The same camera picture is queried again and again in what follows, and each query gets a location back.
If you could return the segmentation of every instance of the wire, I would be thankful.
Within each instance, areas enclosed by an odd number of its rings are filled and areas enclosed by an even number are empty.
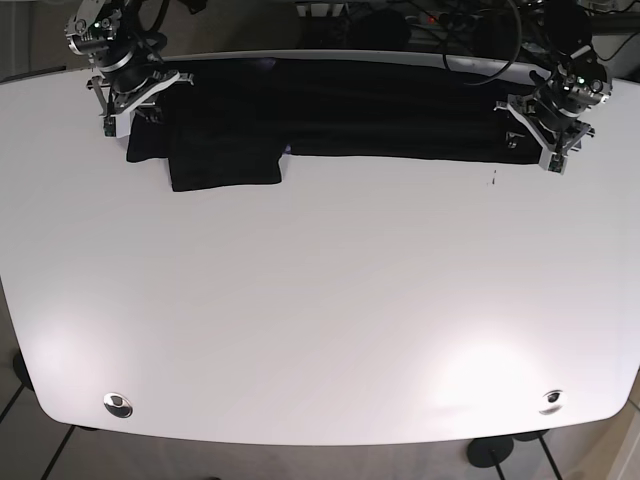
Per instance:
[[[162,0],[162,5],[160,5],[160,10],[158,11],[158,16],[156,20],[151,25],[151,28],[147,30],[147,33],[156,33],[162,27],[164,23],[164,19],[167,16],[167,10],[169,9],[169,0]]]
[[[11,400],[9,400],[9,403],[7,403],[7,406],[4,407],[4,410],[2,410],[2,413],[0,413],[0,423],[2,423],[2,420],[4,420],[4,417],[7,416],[7,414],[9,413],[9,410],[11,410],[11,407],[13,407],[13,404],[16,403],[16,400],[22,393],[22,390],[24,390],[24,383],[20,384],[20,386],[16,390],[16,393],[13,394],[13,397],[11,397]]]
[[[493,82],[498,79],[504,72],[506,72],[511,65],[513,65],[516,60],[518,60],[518,56],[520,55],[520,49],[522,48],[522,19],[520,18],[520,12],[518,11],[518,6],[515,4],[513,0],[507,0],[507,3],[513,10],[513,18],[516,23],[516,48],[514,48],[513,54],[507,63],[498,70],[493,75],[489,75],[487,78],[480,80],[478,82],[463,82],[463,85],[467,85],[470,87],[478,87],[481,85],[486,85],[487,83]],[[447,52],[446,52],[447,40],[445,38],[445,46],[442,52],[442,63],[444,63],[444,68],[446,68],[449,72],[453,72],[451,67],[449,66],[449,62],[447,61]]]
[[[598,55],[598,52],[596,52],[596,55],[597,55],[597,56],[598,56],[598,58],[599,58],[600,60],[602,60],[603,62],[608,62],[609,60],[613,60],[613,57],[615,57],[617,54],[619,54],[619,53],[620,53],[620,51],[625,47],[625,45],[626,45],[627,43],[629,43],[629,42],[633,39],[633,37],[635,37],[635,36],[637,36],[637,35],[640,35],[640,30],[638,30],[638,31],[637,31],[636,33],[634,33],[633,35],[629,35],[629,36],[627,37],[627,39],[626,39],[624,42],[622,42],[622,45],[620,45],[620,46],[618,47],[618,49],[617,49],[615,52],[613,52],[613,55],[611,55],[611,56],[609,56],[609,57],[602,58],[600,55]]]
[[[582,5],[578,5],[582,10],[586,11],[586,12],[590,12],[590,13],[595,13],[596,15],[608,15],[610,13],[625,13],[628,12],[629,10],[631,10],[631,7],[633,7],[636,3],[638,3],[640,0],[633,0],[633,2],[631,2],[629,5],[627,5],[625,8],[623,8],[622,10],[595,10],[593,8],[587,8],[587,7],[583,7]]]
[[[418,10],[420,10],[422,13],[424,13],[427,17],[429,17],[431,20],[433,20],[434,22],[436,22],[438,25],[440,25],[440,27],[447,33],[447,36],[451,35],[454,40],[456,42],[458,42],[460,45],[462,45],[471,55],[474,55],[473,50],[471,50],[471,48],[469,46],[467,46],[462,40],[460,40],[460,37],[458,37],[455,33],[453,33],[451,30],[449,30],[447,28],[447,26],[445,24],[443,24],[440,19],[432,14],[430,14],[429,12],[427,12],[424,8],[422,8],[420,5],[418,5],[415,2],[412,2],[411,0],[405,0],[406,3],[408,3],[409,5],[413,5],[415,8],[417,8]]]

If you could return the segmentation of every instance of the black cloth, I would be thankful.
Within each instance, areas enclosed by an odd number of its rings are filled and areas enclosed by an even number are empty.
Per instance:
[[[540,147],[506,112],[509,93],[531,87],[438,68],[344,60],[230,59],[179,62],[195,86],[160,99],[165,125],[136,117],[127,160],[168,158],[174,191],[274,184],[293,155],[388,156],[538,163]],[[508,148],[507,132],[523,135]]]

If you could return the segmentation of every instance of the black cable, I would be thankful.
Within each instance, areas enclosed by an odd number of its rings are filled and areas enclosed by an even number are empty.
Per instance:
[[[496,452],[494,452],[493,450],[489,450],[489,456],[491,457],[491,460],[493,460],[493,466],[496,467],[500,480],[505,480],[504,473],[502,473],[502,468],[500,467],[500,462],[496,458]]]
[[[513,54],[511,55],[511,58],[507,63],[504,64],[504,66],[500,70],[498,70],[493,75],[489,75],[485,79],[480,80],[478,82],[464,82],[463,85],[467,85],[470,87],[477,87],[480,85],[486,85],[487,83],[493,82],[494,80],[499,78],[504,72],[506,72],[509,69],[509,67],[511,67],[511,65],[513,65],[516,62],[516,60],[518,60],[518,56],[520,55],[520,48],[522,47],[522,19],[520,18],[520,12],[518,11],[518,6],[515,4],[515,2],[513,0],[506,0],[506,1],[511,7],[511,10],[513,11],[513,18],[516,23],[516,48],[514,49]],[[444,63],[444,67],[448,71],[453,72],[453,70],[451,70],[451,67],[449,66],[449,62],[447,61],[446,44],[447,44],[447,41],[445,40],[445,47],[444,47],[444,51],[442,52],[442,62]]]
[[[169,0],[162,0],[162,5],[160,5],[160,10],[158,11],[158,16],[156,20],[151,25],[151,28],[147,30],[147,33],[156,33],[162,27],[164,23],[164,19],[167,16],[167,10],[169,9]]]
[[[0,423],[2,423],[2,420],[4,420],[4,417],[7,416],[7,414],[9,413],[9,410],[11,410],[11,407],[13,407],[13,404],[16,403],[16,400],[22,393],[22,390],[24,390],[23,383],[20,384],[20,386],[18,387],[18,390],[16,390],[16,393],[13,394],[13,397],[11,397],[11,400],[9,400],[9,403],[7,403],[7,406],[4,407],[4,410],[2,410],[2,413],[0,413]]]
[[[622,10],[595,10],[593,8],[587,8],[587,7],[583,7],[582,5],[578,5],[582,10],[586,11],[586,12],[590,12],[590,13],[595,13],[596,15],[608,15],[610,13],[625,13],[628,12],[631,7],[633,7],[636,3],[638,3],[640,0],[633,0],[633,2],[631,2],[629,5],[627,5],[625,8],[623,8]]]
[[[451,30],[449,30],[446,25],[444,25],[442,22],[440,22],[440,19],[438,17],[430,14],[424,8],[422,8],[420,5],[418,5],[417,3],[415,3],[415,2],[413,2],[411,0],[405,0],[405,1],[409,5],[413,5],[416,9],[420,10],[427,17],[429,17],[431,20],[433,20],[438,25],[440,25],[440,27],[446,32],[447,35],[451,35],[456,42],[458,42],[460,45],[462,45],[471,55],[474,55],[473,50],[471,50],[471,48],[469,46],[467,46],[462,40],[460,40],[460,37],[458,37],[455,33],[453,33]]]
[[[553,473],[555,474],[555,476],[556,476],[556,478],[558,480],[562,480],[562,475],[560,474],[560,470],[558,470],[558,466],[556,465],[555,460],[551,456],[551,452],[549,451],[549,447],[547,447],[547,443],[544,441],[544,438],[542,437],[542,434],[540,434],[540,432],[536,432],[536,436],[538,437],[538,440],[540,440],[540,445],[542,445],[542,449],[544,450],[544,454],[547,456],[547,460],[549,460],[549,464],[551,465],[551,469],[553,470]]]
[[[49,465],[47,465],[47,469],[44,471],[44,474],[42,475],[42,477],[40,477],[40,480],[46,480],[47,478],[49,478],[49,474],[51,473],[51,470],[53,470],[53,467],[55,466],[56,462],[58,461],[58,457],[60,457],[60,454],[64,450],[65,445],[67,444],[67,442],[71,438],[71,434],[73,433],[73,431],[75,429],[76,429],[75,425],[71,425],[69,427],[69,430],[67,430],[67,433],[64,436],[64,438],[62,439],[62,442],[60,442],[60,446],[58,447],[58,450],[56,450],[56,453],[53,454],[53,458],[49,462]]]
[[[602,60],[603,62],[608,62],[609,60],[613,60],[613,57],[615,57],[617,54],[619,54],[619,53],[620,53],[620,51],[625,47],[625,45],[626,45],[627,43],[629,43],[629,42],[633,39],[633,37],[635,37],[636,35],[639,35],[639,34],[640,34],[640,30],[638,30],[636,33],[634,33],[634,34],[632,34],[632,35],[629,35],[629,36],[627,37],[627,39],[626,39],[624,42],[622,42],[622,45],[620,45],[620,46],[618,47],[618,49],[617,49],[615,52],[613,52],[613,55],[611,55],[611,56],[609,56],[609,57],[607,57],[607,58],[602,58],[600,55],[598,55],[598,52],[596,52],[597,57],[598,57],[600,60]]]

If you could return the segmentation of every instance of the metal bracket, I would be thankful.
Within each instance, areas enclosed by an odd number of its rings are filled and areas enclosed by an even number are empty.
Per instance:
[[[582,148],[582,138],[585,135],[593,136],[595,131],[591,128],[591,125],[576,120],[574,126],[577,131],[568,135],[566,141],[563,141],[562,144],[559,144],[560,138],[555,138],[555,133],[549,132],[555,140],[551,143],[542,133],[540,126],[527,115],[529,110],[528,102],[531,100],[534,100],[533,97],[509,95],[506,102],[497,102],[494,110],[508,111],[516,120],[522,123],[527,130],[529,130],[531,135],[533,135],[533,138],[535,138],[538,144],[542,147],[540,160],[538,161],[538,165],[540,165],[542,169],[563,174],[569,151],[580,150]]]
[[[67,23],[67,35],[82,35],[87,31],[89,25],[96,21],[98,14],[106,0],[84,0],[76,14]]]

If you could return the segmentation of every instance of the tabletop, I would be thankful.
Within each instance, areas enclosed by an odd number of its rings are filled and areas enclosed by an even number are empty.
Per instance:
[[[564,175],[285,155],[279,185],[173,193],[165,160],[127,164],[103,137],[90,76],[0,85],[0,277],[55,420],[356,445],[624,405],[640,364],[639,86],[616,81],[583,115],[597,133]],[[105,409],[110,392],[130,417]]]

